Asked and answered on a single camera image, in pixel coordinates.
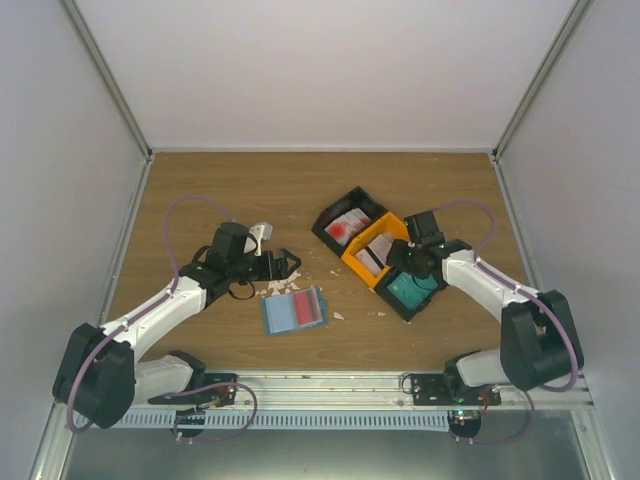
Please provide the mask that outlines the blue leather card holder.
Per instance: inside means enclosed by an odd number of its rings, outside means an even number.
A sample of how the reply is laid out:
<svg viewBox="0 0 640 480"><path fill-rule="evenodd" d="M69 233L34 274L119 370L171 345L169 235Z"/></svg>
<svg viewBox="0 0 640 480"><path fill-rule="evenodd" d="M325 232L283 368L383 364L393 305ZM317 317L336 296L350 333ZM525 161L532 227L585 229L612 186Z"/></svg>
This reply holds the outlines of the blue leather card holder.
<svg viewBox="0 0 640 480"><path fill-rule="evenodd" d="M261 300L260 305L267 336L283 335L328 325L328 304L326 299L318 287L311 288L315 288L317 291L323 320L319 324L307 328L299 327L294 310L293 295L303 290L264 298Z"/></svg>

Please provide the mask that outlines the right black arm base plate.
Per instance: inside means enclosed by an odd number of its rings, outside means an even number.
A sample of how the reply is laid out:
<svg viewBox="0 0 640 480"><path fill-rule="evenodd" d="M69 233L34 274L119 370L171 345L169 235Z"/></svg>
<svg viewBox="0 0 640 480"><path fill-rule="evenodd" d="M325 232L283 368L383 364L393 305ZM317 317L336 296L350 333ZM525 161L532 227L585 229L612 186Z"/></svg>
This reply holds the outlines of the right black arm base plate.
<svg viewBox="0 0 640 480"><path fill-rule="evenodd" d="M502 404L501 395L491 387L464 388L452 394L443 374L407 373L399 381L403 393L410 395L414 406L489 407Z"/></svg>

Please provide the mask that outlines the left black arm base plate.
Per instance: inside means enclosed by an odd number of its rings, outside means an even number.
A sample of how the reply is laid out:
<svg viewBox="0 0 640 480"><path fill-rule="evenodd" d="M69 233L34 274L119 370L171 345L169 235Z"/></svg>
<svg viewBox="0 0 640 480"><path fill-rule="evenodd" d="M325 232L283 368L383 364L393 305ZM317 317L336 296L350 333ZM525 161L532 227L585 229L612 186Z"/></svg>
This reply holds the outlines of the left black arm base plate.
<svg viewBox="0 0 640 480"><path fill-rule="evenodd" d="M233 405L235 402L235 383L237 380L238 375L235 373L205 372L200 379L191 380L186 390L191 391L211 384L216 384L216 387L187 396L156 396L149 399L148 403L151 405L213 405L215 407Z"/></svg>

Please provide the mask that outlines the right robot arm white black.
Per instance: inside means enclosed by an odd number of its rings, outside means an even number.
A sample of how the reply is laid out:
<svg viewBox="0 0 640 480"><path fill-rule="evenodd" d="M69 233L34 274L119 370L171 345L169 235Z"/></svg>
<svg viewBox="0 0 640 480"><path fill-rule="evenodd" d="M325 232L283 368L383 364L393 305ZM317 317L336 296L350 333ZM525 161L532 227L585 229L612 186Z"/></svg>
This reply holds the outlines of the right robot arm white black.
<svg viewBox="0 0 640 480"><path fill-rule="evenodd" d="M541 388L564 393L574 387L584 355L567 298L557 290L526 286L481 258L460 239L447 240L435 213L427 210L404 220L405 240L391 246L387 263L402 281L390 293L402 305L417 295L424 308L447 287L486 310L500 326L500 345L450 359L443 371L443 393L464 405L479 387L510 384L528 392Z"/></svg>

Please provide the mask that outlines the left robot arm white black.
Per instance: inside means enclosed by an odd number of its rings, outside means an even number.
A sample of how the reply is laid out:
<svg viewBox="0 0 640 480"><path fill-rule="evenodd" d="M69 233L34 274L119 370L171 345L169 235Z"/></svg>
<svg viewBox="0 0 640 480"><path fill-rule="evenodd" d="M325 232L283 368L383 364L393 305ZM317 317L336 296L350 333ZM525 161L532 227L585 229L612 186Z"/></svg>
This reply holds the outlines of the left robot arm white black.
<svg viewBox="0 0 640 480"><path fill-rule="evenodd" d="M205 366L173 351L159 360L146 353L175 327L231 294L233 285L288 279L301 260L287 249L265 250L272 227L224 222L211 244L201 247L159 293L120 318L96 327L84 323L71 334L52 388L67 407L68 427L82 416L88 426L109 428L135 404L178 398L185 404L211 402Z"/></svg>

